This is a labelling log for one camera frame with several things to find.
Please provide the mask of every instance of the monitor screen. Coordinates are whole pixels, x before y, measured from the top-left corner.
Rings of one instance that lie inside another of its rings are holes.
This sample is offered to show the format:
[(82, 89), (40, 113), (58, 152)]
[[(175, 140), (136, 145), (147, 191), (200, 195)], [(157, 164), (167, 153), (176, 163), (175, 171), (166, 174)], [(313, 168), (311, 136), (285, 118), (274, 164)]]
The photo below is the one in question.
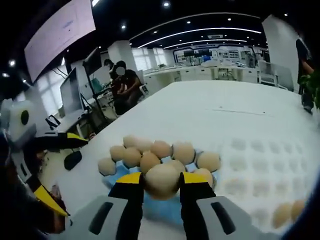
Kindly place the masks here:
[(24, 49), (32, 82), (63, 50), (95, 29), (90, 0), (72, 0), (60, 8)]
[(60, 87), (64, 114), (67, 116), (77, 110), (82, 110), (77, 70), (74, 68)]

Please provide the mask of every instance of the egg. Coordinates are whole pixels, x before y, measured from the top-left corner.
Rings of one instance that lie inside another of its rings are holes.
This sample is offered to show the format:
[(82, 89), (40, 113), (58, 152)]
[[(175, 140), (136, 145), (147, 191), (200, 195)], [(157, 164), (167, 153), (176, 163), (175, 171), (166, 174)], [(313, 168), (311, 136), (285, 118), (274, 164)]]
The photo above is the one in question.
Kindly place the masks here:
[(133, 168), (139, 165), (141, 153), (135, 147), (128, 147), (123, 152), (123, 163), (128, 168)]
[(211, 173), (220, 169), (220, 156), (217, 153), (204, 151), (196, 160), (199, 169), (208, 169)]
[(137, 138), (133, 135), (127, 135), (123, 137), (123, 146), (126, 148), (134, 147), (136, 146)]
[(173, 166), (178, 171), (178, 173), (186, 171), (186, 167), (178, 160), (167, 161), (165, 164)]
[(140, 151), (140, 153), (144, 153), (150, 151), (152, 144), (152, 141), (148, 139), (138, 138), (135, 142), (135, 147)]
[(193, 173), (203, 176), (205, 178), (205, 180), (208, 182), (208, 184), (210, 185), (210, 187), (213, 186), (214, 177), (212, 176), (211, 172), (209, 172), (208, 169), (199, 168), (199, 169), (196, 169)]
[(161, 164), (160, 159), (150, 151), (143, 153), (140, 161), (140, 171), (146, 174), (155, 165)]
[(117, 162), (124, 158), (126, 148), (122, 145), (116, 145), (110, 147), (110, 156), (113, 161)]
[(180, 173), (170, 164), (158, 164), (145, 175), (145, 191), (156, 200), (167, 200), (178, 191)]
[(272, 225), (275, 229), (280, 228), (290, 218), (291, 204), (282, 203), (273, 212)]
[(297, 218), (300, 216), (302, 211), (305, 208), (305, 201), (304, 200), (296, 200), (291, 209), (291, 219), (293, 222), (297, 220)]
[(154, 141), (150, 151), (160, 159), (171, 156), (171, 146), (165, 141)]
[(110, 157), (103, 158), (98, 162), (98, 170), (104, 176), (114, 175), (116, 174), (116, 164)]
[(177, 142), (173, 144), (173, 158), (179, 160), (184, 165), (194, 161), (196, 152), (190, 142)]

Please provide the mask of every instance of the ceiling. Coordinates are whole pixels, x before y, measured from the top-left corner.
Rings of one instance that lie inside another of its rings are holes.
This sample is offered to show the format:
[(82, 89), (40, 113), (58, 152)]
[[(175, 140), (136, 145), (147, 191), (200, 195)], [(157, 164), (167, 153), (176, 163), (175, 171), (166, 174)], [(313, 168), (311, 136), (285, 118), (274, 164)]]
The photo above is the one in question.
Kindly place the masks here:
[[(7, 17), (1, 16), (1, 29), (10, 34), (4, 37), (2, 44), (0, 71), (13, 71), (8, 68), (8, 61), (15, 59), (14, 71), (19, 69), (28, 72), (24, 47), (39, 27), (69, 1), (19, 1), (19, 8), (23, 11), (19, 13), (16, 21), (8, 21)], [(164, 2), (169, 2), (169, 6), (164, 7)], [(69, 62), (74, 62), (84, 59), (97, 46), (106, 51), (117, 40), (130, 40), (132, 47), (139, 47), (168, 35), (204, 28), (240, 28), (262, 33), (231, 29), (202, 30), (168, 37), (150, 43), (146, 47), (154, 48), (162, 45), (164, 48), (185, 42), (206, 40), (208, 35), (223, 35), (224, 39), (245, 40), (250, 45), (266, 48), (261, 22), (270, 14), (285, 19), (284, 13), (292, 10), (287, 2), (289, 0), (197, 0), (188, 3), (185, 0), (100, 0), (92, 9), (96, 31), (72, 44), (69, 52), (61, 53), (48, 68), (58, 65), (62, 56)], [(15, 1), (5, 1), (2, 9), (6, 9), (6, 16), (17, 15), (15, 5)]]

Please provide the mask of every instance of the man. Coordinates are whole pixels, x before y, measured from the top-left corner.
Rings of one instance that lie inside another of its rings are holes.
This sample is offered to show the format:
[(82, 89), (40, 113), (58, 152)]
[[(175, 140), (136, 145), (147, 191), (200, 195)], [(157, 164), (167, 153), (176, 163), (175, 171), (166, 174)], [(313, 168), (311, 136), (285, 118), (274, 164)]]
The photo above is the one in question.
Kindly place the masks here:
[[(111, 87), (115, 112), (122, 115), (137, 105), (139, 98), (142, 96), (139, 89), (141, 86), (140, 79), (135, 71), (127, 69), (124, 61), (113, 64), (110, 59), (106, 59), (104, 65), (110, 67), (109, 74), (112, 79)], [(124, 75), (117, 74), (118, 68), (124, 68)]]
[[(303, 34), (299, 29), (296, 29), (299, 38), (295, 42), (295, 46), (298, 52), (298, 60), (299, 60), (299, 72), (298, 72), (298, 81), (303, 75), (309, 75), (314, 72), (312, 67), (312, 56), (311, 53), (303, 40)], [(311, 94), (307, 89), (300, 86), (299, 94), (301, 95), (301, 103), (303, 108), (311, 113), (312, 108), (314, 107), (314, 101)]]

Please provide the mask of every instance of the computer monitor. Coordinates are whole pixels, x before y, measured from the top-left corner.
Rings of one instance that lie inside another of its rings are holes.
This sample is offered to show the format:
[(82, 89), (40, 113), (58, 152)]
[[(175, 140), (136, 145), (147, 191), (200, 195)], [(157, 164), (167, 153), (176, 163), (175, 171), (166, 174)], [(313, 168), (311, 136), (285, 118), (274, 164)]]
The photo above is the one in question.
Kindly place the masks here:
[(64, 114), (67, 116), (78, 110), (83, 110), (77, 70), (74, 68), (60, 87)]

